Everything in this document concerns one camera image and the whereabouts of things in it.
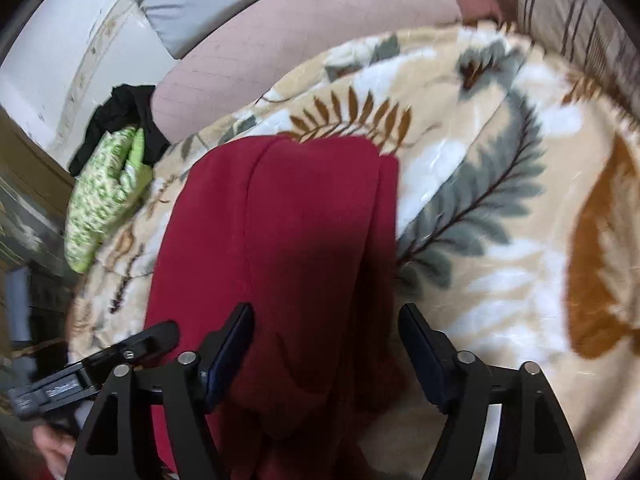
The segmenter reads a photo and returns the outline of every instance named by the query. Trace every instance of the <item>green patterned cloth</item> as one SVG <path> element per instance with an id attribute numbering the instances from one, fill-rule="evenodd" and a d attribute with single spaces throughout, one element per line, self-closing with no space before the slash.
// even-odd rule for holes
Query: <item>green patterned cloth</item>
<path id="1" fill-rule="evenodd" d="M 151 182 L 151 167 L 142 164 L 145 134 L 128 126 L 106 132 L 78 177 L 66 215 L 65 257 L 84 273 L 95 251 Z"/>

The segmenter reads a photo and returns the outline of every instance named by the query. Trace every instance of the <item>beige blanket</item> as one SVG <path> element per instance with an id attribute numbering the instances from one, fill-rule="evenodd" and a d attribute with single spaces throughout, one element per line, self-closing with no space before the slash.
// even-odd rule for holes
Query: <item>beige blanket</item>
<path id="1" fill-rule="evenodd" d="M 238 136 L 364 135 L 400 161 L 398 306 L 415 301 L 487 363 L 539 362 L 588 478 L 612 480 L 640 442 L 636 126 L 593 81 L 508 27 L 336 47 L 156 165 L 145 205 L 104 244 L 76 299 L 72 358 L 142 328 L 172 207 L 208 150 Z M 391 344 L 412 376 L 397 334 Z M 491 410 L 489 433 L 497 422 Z M 362 447 L 380 471 L 421 478 L 443 423 L 414 381 Z M 479 478 L 491 453 L 487 439 Z"/>

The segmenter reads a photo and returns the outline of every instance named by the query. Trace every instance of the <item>metal bolt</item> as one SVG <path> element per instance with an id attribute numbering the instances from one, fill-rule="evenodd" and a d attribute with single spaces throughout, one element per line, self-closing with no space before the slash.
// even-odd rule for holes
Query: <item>metal bolt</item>
<path id="1" fill-rule="evenodd" d="M 178 362 L 181 365 L 190 365 L 196 360 L 196 352 L 182 352 L 178 355 Z"/>
<path id="2" fill-rule="evenodd" d="M 540 365 L 538 363 L 535 363 L 533 361 L 527 361 L 526 363 L 524 363 L 524 369 L 529 372 L 531 375 L 535 375 L 535 374 L 539 374 L 540 373 Z"/>
<path id="3" fill-rule="evenodd" d="M 131 370 L 129 365 L 118 365 L 113 369 L 113 375 L 116 377 L 124 377 L 129 373 L 129 370 Z"/>
<path id="4" fill-rule="evenodd" d="M 458 352 L 458 361 L 464 364 L 471 364 L 476 360 L 476 356 L 473 355 L 469 350 L 463 350 Z"/>

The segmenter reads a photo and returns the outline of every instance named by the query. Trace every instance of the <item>folded red cloth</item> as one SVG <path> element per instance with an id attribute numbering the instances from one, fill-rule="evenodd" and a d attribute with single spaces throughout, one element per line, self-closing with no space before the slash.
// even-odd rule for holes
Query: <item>folded red cloth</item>
<path id="1" fill-rule="evenodd" d="M 369 478 L 357 437 L 403 384 L 387 351 L 397 185 L 396 159 L 352 137 L 250 137 L 191 169 L 146 325 L 178 322 L 174 358 L 253 304 L 254 341 L 208 418 L 233 480 Z"/>

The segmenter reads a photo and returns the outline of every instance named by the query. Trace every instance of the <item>black garment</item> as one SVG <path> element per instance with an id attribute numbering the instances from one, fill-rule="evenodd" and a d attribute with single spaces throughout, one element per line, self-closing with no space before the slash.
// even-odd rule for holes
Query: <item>black garment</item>
<path id="1" fill-rule="evenodd" d="M 117 132 L 130 125 L 145 131 L 142 162 L 152 166 L 160 160 L 169 147 L 169 141 L 151 117 L 151 95 L 155 89 L 155 86 L 121 85 L 111 91 L 111 97 L 95 109 L 89 121 L 84 142 L 69 164 L 71 176 L 78 176 L 82 171 L 105 132 Z"/>

